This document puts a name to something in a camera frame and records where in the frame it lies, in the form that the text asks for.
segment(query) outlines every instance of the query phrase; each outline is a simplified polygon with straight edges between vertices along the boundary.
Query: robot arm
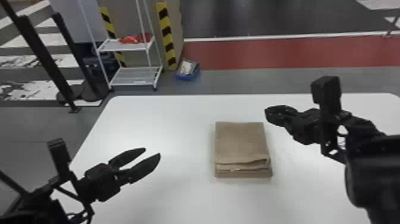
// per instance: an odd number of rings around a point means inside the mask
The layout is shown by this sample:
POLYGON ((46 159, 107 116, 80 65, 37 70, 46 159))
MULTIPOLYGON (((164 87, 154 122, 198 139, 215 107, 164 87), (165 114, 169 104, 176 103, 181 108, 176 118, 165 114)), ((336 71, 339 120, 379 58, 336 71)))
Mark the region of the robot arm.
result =
POLYGON ((320 144, 322 155, 343 163, 347 195, 354 206, 366 209, 372 224, 400 223, 400 136, 386 136, 371 121, 343 111, 338 77, 314 81, 311 91, 320 109, 269 107, 267 120, 304 145, 320 144), (348 133, 339 133, 339 126, 348 133), (338 137, 345 138, 345 148, 338 137))

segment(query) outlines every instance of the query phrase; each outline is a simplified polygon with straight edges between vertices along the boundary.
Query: blue box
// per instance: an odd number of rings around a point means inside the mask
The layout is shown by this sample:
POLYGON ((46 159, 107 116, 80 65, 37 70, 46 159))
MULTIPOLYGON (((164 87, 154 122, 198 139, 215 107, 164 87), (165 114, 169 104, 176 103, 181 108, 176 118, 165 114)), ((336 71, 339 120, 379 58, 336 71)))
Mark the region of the blue box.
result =
POLYGON ((191 81, 194 78, 196 78, 197 76, 199 76, 199 74, 200 74, 200 64, 197 62, 194 62, 194 61, 189 61, 189 60, 184 59, 184 60, 182 60, 182 63, 180 65, 178 71, 176 72, 175 76, 177 79, 180 79, 180 80, 191 81), (182 70, 182 65, 184 65, 185 62, 192 64, 192 67, 188 74, 180 73, 180 71, 182 70))

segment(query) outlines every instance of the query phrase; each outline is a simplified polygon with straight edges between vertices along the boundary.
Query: white wall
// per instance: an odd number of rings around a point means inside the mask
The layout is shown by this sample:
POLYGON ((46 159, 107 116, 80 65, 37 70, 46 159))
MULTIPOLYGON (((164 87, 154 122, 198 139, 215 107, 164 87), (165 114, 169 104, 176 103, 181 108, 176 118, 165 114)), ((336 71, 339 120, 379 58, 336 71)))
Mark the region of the white wall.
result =
POLYGON ((49 0, 54 11, 61 13, 72 38, 76 43, 90 42, 88 29, 77 1, 80 1, 85 9, 90 28, 96 41, 107 38, 104 22, 101 18, 96 0, 49 0))

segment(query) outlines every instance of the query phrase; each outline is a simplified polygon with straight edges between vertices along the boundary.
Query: white table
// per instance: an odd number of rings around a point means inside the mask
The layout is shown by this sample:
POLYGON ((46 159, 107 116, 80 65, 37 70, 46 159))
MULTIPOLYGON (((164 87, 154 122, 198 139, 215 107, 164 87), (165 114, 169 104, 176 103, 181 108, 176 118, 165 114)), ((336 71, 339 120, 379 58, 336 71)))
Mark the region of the white table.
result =
MULTIPOLYGON (((400 133, 400 100, 390 94, 345 94, 343 109, 400 133)), ((106 203, 94 203, 94 224, 110 223, 369 223, 345 192, 343 165, 269 124, 264 109, 315 107, 311 95, 198 95, 116 97, 104 109, 71 164, 78 178, 92 166, 132 148, 138 161, 160 152, 154 173, 106 203), (274 176, 217 179, 213 172, 216 121, 264 122, 274 176)), ((67 212, 81 207, 60 198, 67 212)))

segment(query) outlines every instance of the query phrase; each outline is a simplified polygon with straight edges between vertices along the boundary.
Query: black pole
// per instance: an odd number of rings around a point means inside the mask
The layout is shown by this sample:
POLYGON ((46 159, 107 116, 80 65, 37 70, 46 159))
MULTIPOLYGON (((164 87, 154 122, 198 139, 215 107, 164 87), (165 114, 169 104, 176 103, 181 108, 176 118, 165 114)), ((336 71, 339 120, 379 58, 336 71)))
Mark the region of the black pole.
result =
POLYGON ((10 17, 11 21, 16 24, 18 16, 16 15, 15 11, 13 10, 13 8, 11 8, 11 5, 8 3, 8 1, 7 0, 0 0, 0 4, 1 4, 1 6, 3 6, 4 11, 10 17))
POLYGON ((76 107, 74 103, 71 87, 68 85, 66 79, 55 64, 49 51, 46 49, 42 40, 39 38, 39 35, 38 33, 36 33, 35 28, 31 24, 29 18, 26 15, 20 17, 17 16, 7 0, 0 0, 0 4, 3 6, 4 10, 8 14, 12 22, 15 24, 18 31, 24 37, 29 47, 35 53, 38 60, 45 68, 46 72, 49 74, 50 78, 53 80, 58 90, 61 92, 61 94, 71 107, 71 112, 77 113, 79 111, 79 108, 76 107))
POLYGON ((92 91, 95 94, 98 94, 99 89, 97 88, 94 79, 89 74, 88 68, 86 67, 86 64, 83 62, 83 59, 79 54, 79 51, 74 43, 74 40, 72 39, 71 34, 68 31, 67 26, 65 25, 63 17, 61 16, 60 13, 54 13, 51 17, 53 18, 54 22, 57 24, 60 32, 62 33, 62 36, 64 37, 66 43, 70 47, 72 54, 74 55, 76 61, 78 62, 80 69, 82 70, 82 73, 87 81, 87 84, 90 86, 90 88, 92 89, 92 91))
POLYGON ((12 180, 9 176, 7 176, 3 171, 0 170, 0 180, 3 181, 7 186, 11 189, 17 191, 21 196, 25 196, 29 194, 22 186, 20 186, 17 182, 12 180))

